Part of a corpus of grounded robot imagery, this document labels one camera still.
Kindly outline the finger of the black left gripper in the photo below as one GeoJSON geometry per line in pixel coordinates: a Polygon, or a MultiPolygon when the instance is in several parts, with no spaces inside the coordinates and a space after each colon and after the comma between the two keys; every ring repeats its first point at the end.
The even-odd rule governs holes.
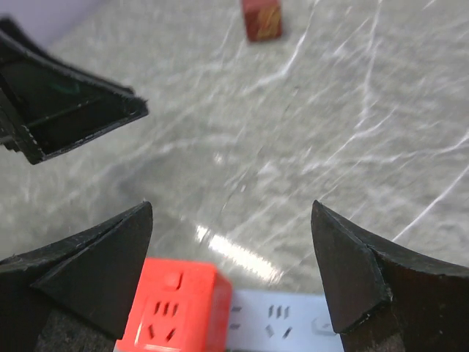
{"type": "Polygon", "coordinates": [[[51,60],[1,32],[1,144],[31,164],[148,113],[133,90],[51,60]]]}
{"type": "Polygon", "coordinates": [[[23,28],[19,25],[19,23],[10,15],[1,15],[1,31],[5,33],[8,37],[10,37],[13,41],[15,41],[17,44],[22,45],[25,49],[29,50],[33,54],[36,54],[42,59],[57,64],[63,68],[67,68],[68,70],[71,70],[74,73],[80,73],[86,76],[87,78],[93,78],[95,80],[100,81],[101,83],[106,83],[114,89],[120,89],[123,92],[132,95],[135,94],[135,91],[132,87],[123,86],[121,84],[118,84],[117,82],[108,80],[107,78],[104,78],[99,75],[95,75],[94,73],[88,72],[86,70],[82,70],[79,67],[72,66],[64,62],[63,60],[51,56],[47,51],[45,51],[41,46],[36,44],[36,42],[33,41],[33,39],[26,34],[23,28]]]}

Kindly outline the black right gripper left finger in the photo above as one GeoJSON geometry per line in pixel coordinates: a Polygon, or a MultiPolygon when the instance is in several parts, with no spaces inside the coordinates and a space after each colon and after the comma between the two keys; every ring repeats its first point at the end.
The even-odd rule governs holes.
{"type": "Polygon", "coordinates": [[[2,351],[113,351],[152,235],[150,202],[1,261],[2,351]]]}

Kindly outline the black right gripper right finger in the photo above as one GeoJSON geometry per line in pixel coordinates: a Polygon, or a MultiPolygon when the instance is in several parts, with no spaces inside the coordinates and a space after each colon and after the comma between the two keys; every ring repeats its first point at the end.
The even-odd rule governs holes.
{"type": "Polygon", "coordinates": [[[311,231],[345,351],[468,350],[468,268],[406,249],[318,201],[311,231]]]}

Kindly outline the red cube socket adapter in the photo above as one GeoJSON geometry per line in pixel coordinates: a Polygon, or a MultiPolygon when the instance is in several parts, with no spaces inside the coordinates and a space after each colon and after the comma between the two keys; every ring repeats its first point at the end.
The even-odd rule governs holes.
{"type": "Polygon", "coordinates": [[[212,264],[148,257],[116,351],[224,351],[231,282],[212,264]]]}

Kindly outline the blue power strip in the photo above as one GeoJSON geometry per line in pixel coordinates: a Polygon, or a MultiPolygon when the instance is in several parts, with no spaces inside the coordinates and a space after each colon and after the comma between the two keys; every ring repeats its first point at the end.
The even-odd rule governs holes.
{"type": "Polygon", "coordinates": [[[342,352],[322,295],[236,289],[227,351],[342,352]]]}

